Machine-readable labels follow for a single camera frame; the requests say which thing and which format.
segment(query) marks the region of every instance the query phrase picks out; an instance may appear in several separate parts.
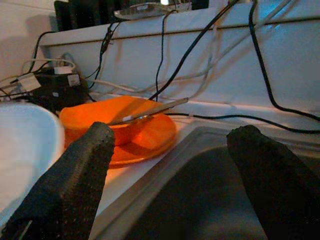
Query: orange bowl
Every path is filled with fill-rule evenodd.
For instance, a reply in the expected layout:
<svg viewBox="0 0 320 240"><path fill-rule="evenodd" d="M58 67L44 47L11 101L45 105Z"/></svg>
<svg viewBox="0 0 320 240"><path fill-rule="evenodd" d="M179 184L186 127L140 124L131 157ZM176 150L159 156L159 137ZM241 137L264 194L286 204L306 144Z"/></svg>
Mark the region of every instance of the orange bowl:
<svg viewBox="0 0 320 240"><path fill-rule="evenodd" d="M80 138L94 122L110 123L123 117L138 114L160 105L158 102L132 96L121 96L104 101L65 107L60 121L65 131L65 147ZM143 121L110 126L114 131L115 145L123 145L140 133Z"/></svg>

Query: white wall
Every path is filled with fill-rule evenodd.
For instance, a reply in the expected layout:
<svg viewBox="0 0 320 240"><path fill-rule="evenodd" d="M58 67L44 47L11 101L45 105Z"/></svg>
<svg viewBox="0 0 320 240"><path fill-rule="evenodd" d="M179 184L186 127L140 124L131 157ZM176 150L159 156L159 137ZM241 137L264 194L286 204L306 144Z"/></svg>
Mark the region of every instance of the white wall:
<svg viewBox="0 0 320 240"><path fill-rule="evenodd" d="M22 64L32 57L38 36L56 30L54 10L45 9L50 7L49 2L53 1L0 1L0 80L20 74Z"/></svg>

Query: power cord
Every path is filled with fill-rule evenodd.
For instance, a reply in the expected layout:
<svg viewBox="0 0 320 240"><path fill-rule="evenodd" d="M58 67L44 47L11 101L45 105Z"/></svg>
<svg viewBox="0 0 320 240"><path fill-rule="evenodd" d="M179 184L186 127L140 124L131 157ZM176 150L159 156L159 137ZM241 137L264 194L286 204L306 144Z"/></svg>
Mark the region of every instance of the power cord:
<svg viewBox="0 0 320 240"><path fill-rule="evenodd" d="M153 94L149 100L153 100L156 98L160 93L162 93L170 84L171 82L175 79L176 75L180 71L182 65L184 64L185 60L187 59L188 55L194 49L194 47L197 45L197 43L200 41L200 39L205 35L205 33L210 29L210 27L216 23L230 8L232 8L239 0L233 0L228 3L227 6L225 6L206 26L205 28L199 33L199 35L195 38L195 40L192 42L192 44L189 46L187 51L184 53L183 57L181 58L178 66L176 67L175 71L169 78L169 80L166 82L166 84L158 90L155 94Z"/></svg>
<svg viewBox="0 0 320 240"><path fill-rule="evenodd" d="M270 121L261 117L257 116L250 116L245 114L231 114L231 115L223 115L223 116L203 116L203 115L196 115L196 114L188 114L188 113L166 113L168 116L185 116L185 117L192 117L192 118L198 118L198 119L206 119L206 120L219 120L219 119L230 119L230 118L245 118L245 119L253 119L258 120L270 125L274 125L278 128L298 133L298 134L320 134L320 130L304 130L304 129L296 129L291 128L288 126L284 126L282 124L276 123L274 121Z"/></svg>
<svg viewBox="0 0 320 240"><path fill-rule="evenodd" d="M11 96L5 91L3 90L1 87L0 87L0 91L4 93L4 96L0 96L0 98L9 98L11 100Z"/></svg>
<svg viewBox="0 0 320 240"><path fill-rule="evenodd" d="M211 41L208 46L209 54L208 54L207 67L210 66L212 58L214 57L214 43L215 43L216 35L217 35L217 26L214 25L212 27ZM208 75L209 75L209 71L207 71L205 73L205 75L203 76L202 81L199 84L199 87L197 88L197 90L189 97L190 100L192 100L192 99L196 98L198 95L200 95L203 92L203 90L207 87L207 84L209 82Z"/></svg>
<svg viewBox="0 0 320 240"><path fill-rule="evenodd" d="M67 63L67 64L70 64L72 66L72 70L74 70L76 68L76 64L72 61L69 61L69 60L66 60L66 59L62 59L62 58L39 58L39 59L36 59L36 58L33 58L33 59L29 59L27 61L24 62L24 64L22 65L22 72L23 72L23 68L25 66L26 63L28 62L47 62L47 61L50 61L50 62L64 62L64 63Z"/></svg>
<svg viewBox="0 0 320 240"><path fill-rule="evenodd" d="M17 83L17 82L19 81L18 78L20 78L20 77L22 77L22 76L25 76L25 75L30 74L30 73L36 74L36 73L40 72L41 69L43 69L43 68L45 67L45 65L47 65L48 63L53 62L53 61L56 61L56 60L47 60L47 61L46 61L44 64L42 64L37 70L34 70L34 71L32 71L32 72L26 72L26 73L24 73L24 74L21 74L21 75L19 75L19 76L16 76L16 77L15 77L15 80L12 80L12 81L10 82L10 84Z"/></svg>
<svg viewBox="0 0 320 240"><path fill-rule="evenodd" d="M38 49L39 49L39 44L40 44L40 41L42 39L42 37L46 34L53 34L53 33L56 33L55 31L45 31L43 32L39 37L38 37L38 40L36 41L36 44L35 44L35 48L34 48L34 54L33 54L33 59L36 59L37 58L37 54L38 54ZM34 68L35 66L35 62L33 61L30 65L30 68L29 70L27 71L27 74L31 73L32 72L32 69Z"/></svg>
<svg viewBox="0 0 320 240"><path fill-rule="evenodd" d="M176 3L176 0L173 0L173 4L174 4L174 10L177 10L177 3Z"/></svg>
<svg viewBox="0 0 320 240"><path fill-rule="evenodd" d="M95 103L97 100L95 100L87 91L85 92L85 94L89 97L89 99Z"/></svg>
<svg viewBox="0 0 320 240"><path fill-rule="evenodd" d="M3 95L3 96L0 96L0 98L9 98L11 100L12 96L18 96L18 95L30 94L30 93L31 93L31 91L24 91L24 92L19 92L19 93L12 93L12 94Z"/></svg>
<svg viewBox="0 0 320 240"><path fill-rule="evenodd" d="M284 111L284 112L298 114L298 115L301 115L301 116L304 116L304 117L307 117L307 118L310 118L310 119L314 119L314 120L320 122L320 117L318 117L316 115L313 115L313 114L310 114L310 113L307 113L307 112L303 112L303 111L299 111L299 110L296 110L296 109L286 108L286 107L280 106L276 102L276 100L274 98L274 95L272 93L272 89L271 89L271 85L270 85L270 82L269 82L269 77L268 77L268 74L267 74L267 70L266 70L266 67L265 67L265 64L264 64L264 60L263 60L263 57L262 57L262 54L261 54L261 51L260 51L260 48L259 48L259 44L258 44L258 40L257 40L257 36L256 36L256 31L255 31L255 25L254 25L254 22L253 22L253 15L254 15L255 8L257 6L257 2L258 2L257 0L253 0L252 7L250 9L250 13L249 13L249 29L250 29L250 33L251 33L251 38L252 38L252 41L253 41L254 49L255 49L256 55L257 55L258 60L259 60L259 64L260 64L261 72L262 72L263 79L264 79L264 82L265 82L265 86L266 86L266 89L267 89L267 92L268 92L268 96L269 96L269 99L270 99L272 105L278 110L281 110L281 111Z"/></svg>
<svg viewBox="0 0 320 240"><path fill-rule="evenodd" d="M281 3L279 3L279 5L277 5L263 20L257 22L257 24L254 27L255 31L257 31L262 26L264 26L266 23L268 23L290 1L291 0L283 0ZM204 69L204 70L202 70L200 72L191 73L191 74L188 74L188 75L176 76L173 81L174 82L175 81L183 81L183 80L193 79L193 78L197 78L197 77L201 77L201 76L207 75L208 72L212 69L213 66L215 66L224 56L226 56L231 50L233 50L236 46L238 46L244 39L246 39L249 36L251 36L251 34L250 34L250 30L248 29L248 31L246 33L244 33L240 38L238 38L236 41L234 41L230 46L226 47L217 57L215 57L214 60L211 61L210 64L208 64L206 69ZM105 80L103 80L103 81L102 80L90 80L90 81L95 81L96 83L99 83L99 84L102 84L102 85L112 86L113 88L120 89L120 90L123 90L123 91L126 91L126 92L130 92L130 93L136 93L136 94L144 94L144 93L148 93L148 92L153 92L153 90L156 88L156 85L154 83L151 84L150 86L144 88L144 89L140 89L140 88L137 88L137 87L115 84L113 82L108 82L108 81L105 81ZM159 81L158 85L159 86L163 86L167 81L168 81L168 79L163 80L163 81Z"/></svg>
<svg viewBox="0 0 320 240"><path fill-rule="evenodd" d="M99 73L101 71L101 67L102 67L102 61L103 61L103 55L104 53L107 51L108 49L108 46L110 44L110 41L116 31L116 29L119 27L121 22L119 22L117 24L117 26L115 26L114 30L111 30L111 27L113 26L113 22L109 25L109 27L107 28L107 31L106 31L106 34L102 40L102 43L101 43L101 46L100 46L100 51L99 51L99 64L98 64L98 67L96 68L96 70L91 73L89 76L85 77L84 79L88 79L90 78L91 76L93 76L95 74L95 77L94 79L96 80L99 76ZM93 86L95 85L95 82L92 83L92 85L88 88L88 89L91 89Z"/></svg>
<svg viewBox="0 0 320 240"><path fill-rule="evenodd" d="M169 17L170 14L176 12L176 10L172 10L170 12L168 12L164 18L162 19L162 31L161 31L161 60L158 66L158 69L156 71L156 75L155 75L155 89L158 92L159 91L159 87L158 87L158 77L159 77L159 72L162 66L162 63L164 61L164 39L165 39L165 22L167 17Z"/></svg>

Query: gray sink basin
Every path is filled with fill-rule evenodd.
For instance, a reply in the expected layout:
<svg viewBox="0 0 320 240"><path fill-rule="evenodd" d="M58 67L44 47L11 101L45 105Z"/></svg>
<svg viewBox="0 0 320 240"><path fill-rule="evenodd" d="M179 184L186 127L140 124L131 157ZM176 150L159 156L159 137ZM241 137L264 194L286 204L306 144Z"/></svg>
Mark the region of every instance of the gray sink basin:
<svg viewBox="0 0 320 240"><path fill-rule="evenodd" d="M109 207L97 239L267 239L229 156L227 133L190 133ZM316 145L286 143L320 176L319 155L302 155Z"/></svg>

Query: orange dish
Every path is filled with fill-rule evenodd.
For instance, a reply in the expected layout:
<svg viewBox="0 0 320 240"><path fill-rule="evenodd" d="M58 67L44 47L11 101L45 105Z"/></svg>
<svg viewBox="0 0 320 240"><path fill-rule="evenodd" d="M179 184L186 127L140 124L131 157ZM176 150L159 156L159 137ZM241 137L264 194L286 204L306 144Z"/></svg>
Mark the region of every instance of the orange dish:
<svg viewBox="0 0 320 240"><path fill-rule="evenodd" d="M104 101L66 107L60 113L65 129L65 147L80 138L94 122L110 123L159 106L151 100L121 96ZM176 126L164 114L149 120L110 126L115 134L114 155L110 166L121 167L154 157L174 143Z"/></svg>

